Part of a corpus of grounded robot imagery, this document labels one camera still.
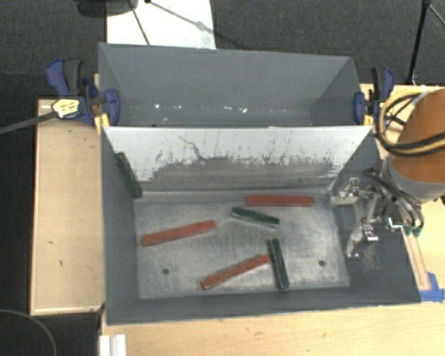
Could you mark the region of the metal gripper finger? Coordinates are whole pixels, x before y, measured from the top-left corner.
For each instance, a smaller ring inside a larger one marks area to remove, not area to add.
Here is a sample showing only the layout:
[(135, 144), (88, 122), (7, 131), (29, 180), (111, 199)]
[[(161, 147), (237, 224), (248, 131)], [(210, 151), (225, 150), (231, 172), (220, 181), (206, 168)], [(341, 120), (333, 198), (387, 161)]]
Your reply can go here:
[(346, 257), (348, 259), (358, 259), (364, 250), (370, 245), (376, 244), (379, 236), (376, 230), (369, 226), (359, 226), (351, 232), (346, 244)]
[(350, 178), (344, 185), (335, 188), (330, 195), (331, 205), (353, 205), (360, 197), (360, 179)]

